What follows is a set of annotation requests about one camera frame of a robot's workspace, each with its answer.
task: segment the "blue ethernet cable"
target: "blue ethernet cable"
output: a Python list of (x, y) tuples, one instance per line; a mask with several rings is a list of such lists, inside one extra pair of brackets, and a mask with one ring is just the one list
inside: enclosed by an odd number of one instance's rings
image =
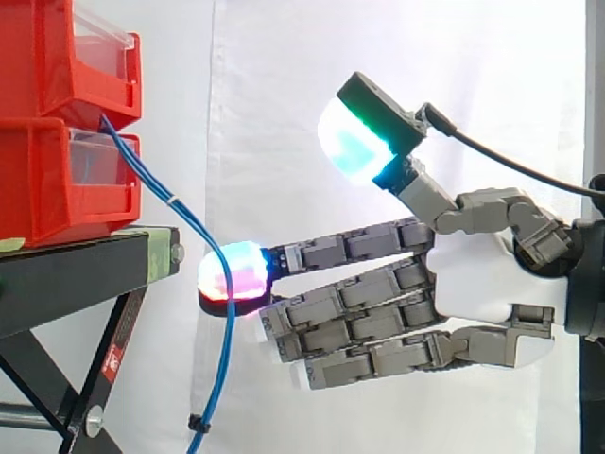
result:
[[(164, 186), (159, 180), (157, 180), (147, 167), (143, 164), (141, 159), (132, 151), (132, 149), (122, 140), (118, 135), (117, 131), (109, 121), (107, 116), (102, 116), (102, 123), (104, 124), (107, 132), (112, 137), (116, 147), (118, 148), (120, 155), (127, 162), (132, 171), (136, 176), (143, 182), (143, 184), (161, 201), (166, 203), (172, 208), (199, 236), (201, 236), (208, 245), (213, 249), (220, 261), (220, 264), (225, 273), (225, 281), (227, 284), (227, 322), (225, 325), (225, 334), (223, 336), (223, 343), (220, 351), (220, 358), (218, 360), (218, 367), (216, 369), (215, 384), (208, 403), (201, 415), (201, 424), (203, 427), (209, 427), (210, 421), (216, 411), (218, 399), (223, 390), (225, 380), (227, 378), (227, 372), (229, 370), (229, 361), (231, 358), (232, 342), (233, 342), (233, 330), (235, 327), (235, 302), (233, 299), (233, 276), (227, 258), (220, 250), (220, 247), (212, 238), (210, 233), (206, 230), (201, 221), (191, 212), (191, 210), (172, 192), (170, 192), (166, 186)], [(199, 450), (201, 441), (203, 440), (204, 433), (197, 432), (194, 436), (191, 445), (187, 449), (187, 454), (195, 454)]]

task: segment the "metal table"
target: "metal table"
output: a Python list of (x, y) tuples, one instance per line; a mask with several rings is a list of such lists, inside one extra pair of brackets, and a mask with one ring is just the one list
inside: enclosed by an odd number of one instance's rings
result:
[[(147, 286), (179, 271), (174, 228), (134, 227), (95, 241), (0, 253), (0, 368), (31, 406), (0, 403), (0, 427), (56, 431), (60, 454), (118, 454), (103, 412)], [(31, 329), (117, 298), (78, 393)]]

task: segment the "metal rod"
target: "metal rod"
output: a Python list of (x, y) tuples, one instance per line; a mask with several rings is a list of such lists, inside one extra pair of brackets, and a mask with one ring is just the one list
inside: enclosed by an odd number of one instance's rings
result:
[(29, 405), (0, 403), (0, 427), (54, 431), (46, 418)]

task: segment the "screw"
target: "screw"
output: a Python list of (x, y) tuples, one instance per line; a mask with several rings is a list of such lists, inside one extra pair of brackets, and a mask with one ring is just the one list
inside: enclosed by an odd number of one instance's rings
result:
[(103, 409), (95, 405), (86, 414), (86, 425), (84, 427), (86, 436), (95, 438), (103, 429)]
[(182, 244), (174, 244), (170, 248), (170, 260), (172, 263), (180, 264), (185, 259), (185, 248)]

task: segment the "sticker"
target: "sticker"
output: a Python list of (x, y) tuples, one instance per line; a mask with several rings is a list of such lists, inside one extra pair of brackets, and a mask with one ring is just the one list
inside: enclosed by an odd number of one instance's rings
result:
[(109, 352), (107, 352), (105, 360), (103, 361), (103, 367), (101, 368), (101, 372), (111, 384), (115, 382), (115, 378), (117, 377), (117, 371), (120, 369), (120, 364), (122, 363), (123, 356), (124, 350), (118, 348), (113, 343), (110, 347)]

